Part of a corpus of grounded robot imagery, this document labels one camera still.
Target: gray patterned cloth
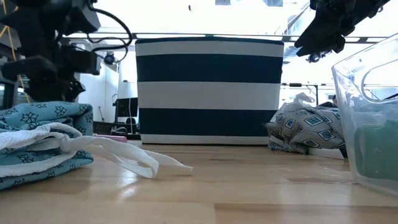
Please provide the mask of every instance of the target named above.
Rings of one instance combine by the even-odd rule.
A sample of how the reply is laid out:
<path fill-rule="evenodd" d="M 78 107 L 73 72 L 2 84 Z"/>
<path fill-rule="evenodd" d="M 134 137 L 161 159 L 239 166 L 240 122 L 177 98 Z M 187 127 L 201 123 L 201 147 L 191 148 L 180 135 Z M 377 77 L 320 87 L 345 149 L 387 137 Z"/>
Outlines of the gray patterned cloth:
<path fill-rule="evenodd" d="M 266 124 L 272 150 L 308 154 L 310 147 L 345 148 L 338 108 L 327 104 L 277 113 L 275 122 Z"/>

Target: black cable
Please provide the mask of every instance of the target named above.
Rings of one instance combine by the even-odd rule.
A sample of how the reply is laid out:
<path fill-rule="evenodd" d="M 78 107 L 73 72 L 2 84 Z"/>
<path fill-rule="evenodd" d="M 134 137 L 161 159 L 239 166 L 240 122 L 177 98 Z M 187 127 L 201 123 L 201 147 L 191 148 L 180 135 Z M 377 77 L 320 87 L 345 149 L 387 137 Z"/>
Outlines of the black cable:
<path fill-rule="evenodd" d="M 98 40 L 93 40 L 93 39 L 90 37 L 90 35 L 87 34 L 87 39 L 88 39 L 88 41 L 90 41 L 90 43 L 92 43 L 92 44 L 97 44 L 97 43 L 100 43 L 100 42 L 102 42 L 102 41 L 104 41 L 104 40 L 120 40 L 121 42 L 123 42 L 123 46 L 124 46 L 124 49 L 125 49 L 125 53 L 124 53 L 123 58 L 120 59 L 120 60 L 118 60 L 118 62 L 123 61 L 123 60 L 126 58 L 127 53 L 129 52 L 129 47 L 128 47 L 126 41 L 124 41 L 124 39 L 119 38 L 119 37 L 103 37 L 103 38 L 100 38 L 100 39 L 98 39 Z"/>
<path fill-rule="evenodd" d="M 128 36 L 129 36 L 129 41 L 124 45 L 114 46 L 114 47 L 97 47 L 97 48 L 94 48 L 92 51 L 96 52 L 99 50 L 117 50 L 117 49 L 126 48 L 126 47 L 130 46 L 130 44 L 133 41 L 133 36 L 130 32 L 130 29 L 127 27 L 127 25 L 122 20 L 120 20 L 115 15 L 111 14 L 110 12 L 104 11 L 102 9 L 94 8 L 93 5 L 91 4 L 91 0 L 86 0 L 86 4 L 87 4 L 87 7 L 89 10 L 91 10 L 93 12 L 98 12 L 100 14 L 103 14 L 105 16 L 108 16 L 108 17 L 114 19 L 116 22 L 118 22 L 123 27 L 123 29 L 127 32 Z"/>

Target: white cloth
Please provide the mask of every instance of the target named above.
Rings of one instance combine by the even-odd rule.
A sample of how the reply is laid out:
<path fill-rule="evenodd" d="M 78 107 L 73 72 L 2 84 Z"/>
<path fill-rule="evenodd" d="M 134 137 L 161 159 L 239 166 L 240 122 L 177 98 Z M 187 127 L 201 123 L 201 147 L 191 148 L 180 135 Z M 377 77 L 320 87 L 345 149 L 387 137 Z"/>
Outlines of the white cloth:
<path fill-rule="evenodd" d="M 55 130 L 72 133 L 73 138 Z M 0 177 L 21 176 L 45 171 L 72 158 L 79 150 L 108 159 L 146 178 L 155 178 L 159 168 L 179 174 L 192 173 L 192 167 L 185 166 L 169 156 L 111 139 L 82 136 L 75 128 L 62 123 L 45 124 L 30 131 L 0 133 L 0 149 L 22 147 L 26 147 L 25 151 L 44 151 L 59 147 L 63 153 L 45 161 L 0 166 Z"/>

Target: storage bin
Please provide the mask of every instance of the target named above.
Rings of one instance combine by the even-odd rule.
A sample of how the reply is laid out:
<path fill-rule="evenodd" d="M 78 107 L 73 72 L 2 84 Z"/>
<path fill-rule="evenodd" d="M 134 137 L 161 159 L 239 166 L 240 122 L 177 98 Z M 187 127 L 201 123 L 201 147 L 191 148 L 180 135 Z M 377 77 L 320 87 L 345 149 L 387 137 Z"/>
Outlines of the storage bin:
<path fill-rule="evenodd" d="M 364 88 L 375 76 L 377 84 L 387 79 L 398 86 L 398 35 L 340 61 L 332 71 L 355 181 L 398 195 L 398 100 L 373 100 Z"/>
<path fill-rule="evenodd" d="M 143 143 L 268 144 L 284 44 L 227 37 L 136 42 Z"/>

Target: green object in container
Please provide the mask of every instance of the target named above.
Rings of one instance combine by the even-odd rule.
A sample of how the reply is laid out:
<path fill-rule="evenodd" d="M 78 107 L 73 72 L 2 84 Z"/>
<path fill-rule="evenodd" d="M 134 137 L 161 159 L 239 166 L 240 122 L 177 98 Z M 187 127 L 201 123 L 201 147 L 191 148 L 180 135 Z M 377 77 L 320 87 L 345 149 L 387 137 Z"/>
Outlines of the green object in container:
<path fill-rule="evenodd" d="M 364 125 L 355 132 L 356 168 L 364 177 L 398 181 L 398 122 Z"/>

